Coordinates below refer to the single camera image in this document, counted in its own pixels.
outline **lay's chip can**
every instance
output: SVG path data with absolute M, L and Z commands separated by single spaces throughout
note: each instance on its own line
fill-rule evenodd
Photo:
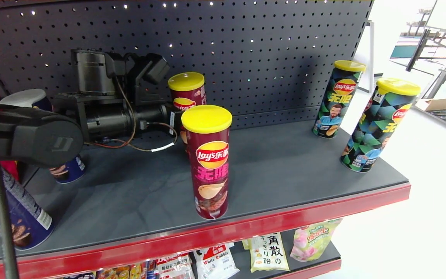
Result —
M 183 72 L 172 76 L 168 80 L 168 87 L 172 92 L 173 106 L 181 111 L 206 104 L 204 76 L 198 72 Z M 180 137 L 187 144 L 187 135 L 183 127 Z
M 228 209 L 232 114 L 218 106 L 196 106 L 182 114 L 182 124 L 187 130 L 197 213 L 204 219 L 218 219 Z
M 411 107 L 421 87 L 397 78 L 380 78 L 340 157 L 342 164 L 368 172 Z
M 336 135 L 354 96 L 357 81 L 366 69 L 366 65 L 348 60 L 337 60 L 334 65 L 313 126 L 313 133 L 321 138 Z

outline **black pole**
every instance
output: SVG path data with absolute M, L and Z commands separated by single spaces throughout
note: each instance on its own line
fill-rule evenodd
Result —
M 418 60 L 419 57 L 421 56 L 421 53 L 423 52 L 423 49 L 426 46 L 426 43 L 428 42 L 429 34 L 430 34 L 429 28 L 424 29 L 423 35 L 421 36 L 421 39 L 417 44 L 416 51 L 414 51 L 414 54 L 412 55 L 409 63 L 407 64 L 407 67 L 405 68 L 406 71 L 410 71 L 414 67 L 414 64 L 416 64 L 416 60 Z
M 2 180 L 0 164 L 0 235 L 3 253 L 3 266 L 5 267 L 6 279 L 18 279 L 18 266 L 16 263 L 15 248 L 13 245 L 13 233 L 9 218 L 8 199 L 6 189 Z

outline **yellow plastic lid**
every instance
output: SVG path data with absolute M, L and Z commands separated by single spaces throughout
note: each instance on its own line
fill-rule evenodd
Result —
M 232 114 L 219 106 L 200 105 L 182 114 L 182 124 L 197 134 L 212 134 L 223 131 L 232 124 Z
M 168 87 L 175 91 L 190 91 L 204 85 L 204 76 L 195 71 L 176 74 L 168 80 Z
M 419 85 L 398 78 L 382 77 L 377 80 L 376 85 L 389 92 L 405 96 L 416 96 L 421 93 Z
M 344 71 L 365 71 L 366 65 L 350 60 L 337 60 L 334 63 L 335 68 L 342 69 Z

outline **cardboard box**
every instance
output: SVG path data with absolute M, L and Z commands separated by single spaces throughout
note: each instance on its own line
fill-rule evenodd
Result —
M 424 111 L 446 110 L 446 99 L 422 99 L 416 106 Z

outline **electrical wire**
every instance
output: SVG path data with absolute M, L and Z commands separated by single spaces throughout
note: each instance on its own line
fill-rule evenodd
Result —
M 168 125 L 166 123 L 162 123 L 162 122 L 148 122 L 147 124 L 148 125 L 163 125 L 163 126 L 168 127 L 170 130 L 173 131 L 173 133 L 175 133 L 175 140 L 173 142 L 165 145 L 165 146 L 162 146 L 160 148 L 153 148 L 153 149 L 150 149 L 150 150 L 143 149 L 143 148 L 138 148 L 137 146 L 135 146 L 135 145 L 133 145 L 131 143 L 127 143 L 126 141 L 122 141 L 121 139 L 114 138 L 114 139 L 112 139 L 112 141 L 119 141 L 120 143 L 124 143 L 124 144 L 127 143 L 127 145 L 129 147 L 131 147 L 131 148 L 133 148 L 135 150 L 138 150 L 138 151 L 143 151 L 143 152 L 158 152 L 158 151 L 161 151 L 161 150 L 165 150 L 166 148 L 169 148 L 169 147 L 175 145 L 175 143 L 177 143 L 178 134 L 177 134 L 177 131 L 175 131 L 175 129 L 172 126 L 170 126 L 170 125 Z
M 137 117 L 135 116 L 135 112 L 132 108 L 132 105 L 130 104 L 129 100 L 127 99 L 127 96 L 125 95 L 124 89 L 122 88 L 122 85 L 120 85 L 120 81 L 118 80 L 118 77 L 115 76 L 114 77 L 116 84 L 118 85 L 118 88 L 120 89 L 120 92 L 122 93 L 122 96 L 125 99 L 125 102 L 127 103 L 127 106 L 129 107 L 129 112 L 132 115 L 132 119 L 133 119 L 133 131 L 132 134 L 130 136 L 130 138 L 128 139 L 128 141 L 122 141 L 121 145 L 102 145 L 100 143 L 86 143 L 88 145 L 95 145 L 95 146 L 100 146 L 102 148 L 110 148 L 110 149 L 118 149 L 118 148 L 122 148 L 126 145 L 129 145 L 130 142 L 133 140 L 133 137 L 135 136 L 135 130 L 137 129 Z

